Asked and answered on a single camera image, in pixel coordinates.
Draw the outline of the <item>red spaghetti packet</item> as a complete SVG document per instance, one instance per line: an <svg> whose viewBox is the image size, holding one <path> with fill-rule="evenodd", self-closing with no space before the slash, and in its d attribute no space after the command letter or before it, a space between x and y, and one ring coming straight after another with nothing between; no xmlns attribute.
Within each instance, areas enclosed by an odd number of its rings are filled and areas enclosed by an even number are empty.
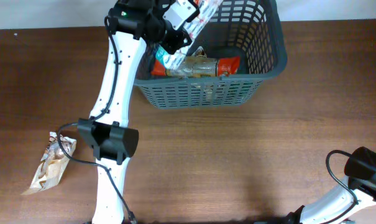
<svg viewBox="0 0 376 224"><path fill-rule="evenodd" d="M158 60L155 61L151 74L154 76L204 78L221 77L237 73L240 67L240 57L204 58L186 57L176 69L165 68Z"/></svg>

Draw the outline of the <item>Kleenex tissue multipack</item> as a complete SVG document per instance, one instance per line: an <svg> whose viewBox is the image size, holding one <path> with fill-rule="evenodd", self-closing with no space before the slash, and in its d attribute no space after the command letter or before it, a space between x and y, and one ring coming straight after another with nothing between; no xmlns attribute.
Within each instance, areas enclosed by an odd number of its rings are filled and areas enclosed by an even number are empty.
<svg viewBox="0 0 376 224"><path fill-rule="evenodd" d="M191 22L186 22L183 25L193 43L205 25L209 22L210 18L212 18L218 7L222 4L222 0L194 0L194 2L199 6L199 14ZM188 51L193 43L187 47L178 49L174 54L169 54L163 49L163 47L159 47L156 51L155 57L165 68L176 69L182 64L185 57L188 55Z"/></svg>

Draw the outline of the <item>grey plastic shopping basket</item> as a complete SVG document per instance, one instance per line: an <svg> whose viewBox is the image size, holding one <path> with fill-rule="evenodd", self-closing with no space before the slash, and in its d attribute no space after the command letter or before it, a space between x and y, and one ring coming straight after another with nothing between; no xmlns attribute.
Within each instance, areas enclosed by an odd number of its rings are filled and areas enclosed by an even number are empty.
<svg viewBox="0 0 376 224"><path fill-rule="evenodd" d="M241 105L287 64L275 0L223 1L181 66L165 68L147 54L134 84L160 109Z"/></svg>

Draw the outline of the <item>brown snack wrapper packet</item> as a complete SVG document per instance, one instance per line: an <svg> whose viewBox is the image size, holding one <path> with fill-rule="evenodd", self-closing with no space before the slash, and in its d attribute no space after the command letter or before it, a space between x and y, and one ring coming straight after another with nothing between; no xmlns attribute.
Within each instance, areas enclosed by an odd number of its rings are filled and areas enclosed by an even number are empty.
<svg viewBox="0 0 376 224"><path fill-rule="evenodd" d="M22 192L21 195L31 195L59 184L69 163L69 158L64 155L57 140L57 134L50 132L48 145L44 150L30 187Z"/></svg>

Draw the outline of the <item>rice ball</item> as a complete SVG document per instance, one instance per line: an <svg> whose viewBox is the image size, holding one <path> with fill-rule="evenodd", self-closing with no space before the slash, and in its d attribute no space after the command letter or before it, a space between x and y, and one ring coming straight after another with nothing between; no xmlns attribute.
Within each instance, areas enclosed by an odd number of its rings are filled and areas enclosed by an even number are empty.
<svg viewBox="0 0 376 224"><path fill-rule="evenodd" d="M194 57L207 57L207 54L202 46L199 46L192 54Z"/></svg>

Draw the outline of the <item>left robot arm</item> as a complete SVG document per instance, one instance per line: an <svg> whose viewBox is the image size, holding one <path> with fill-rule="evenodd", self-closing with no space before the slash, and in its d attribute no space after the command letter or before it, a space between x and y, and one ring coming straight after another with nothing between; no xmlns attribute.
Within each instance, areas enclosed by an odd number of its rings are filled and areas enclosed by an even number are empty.
<svg viewBox="0 0 376 224"><path fill-rule="evenodd" d="M105 17L109 53L103 82L89 118L77 124L98 168L92 223L122 223L125 218L135 222L122 196L139 140L138 130L128 127L135 76L149 44L160 44L170 54L191 44L183 25L198 14L194 1L170 1L167 7L158 1L118 1Z"/></svg>

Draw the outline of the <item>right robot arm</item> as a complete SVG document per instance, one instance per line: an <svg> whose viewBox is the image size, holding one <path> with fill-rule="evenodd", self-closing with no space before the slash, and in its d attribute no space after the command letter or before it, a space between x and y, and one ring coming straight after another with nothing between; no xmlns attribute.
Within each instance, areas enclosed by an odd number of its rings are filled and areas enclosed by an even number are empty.
<svg viewBox="0 0 376 224"><path fill-rule="evenodd" d="M335 154L347 157L342 179L331 170L330 160ZM285 217L274 218L270 223L342 223L356 212L376 205L376 152L364 146L352 154L333 150L327 154L325 163L328 174L337 185L317 201L302 205Z"/></svg>

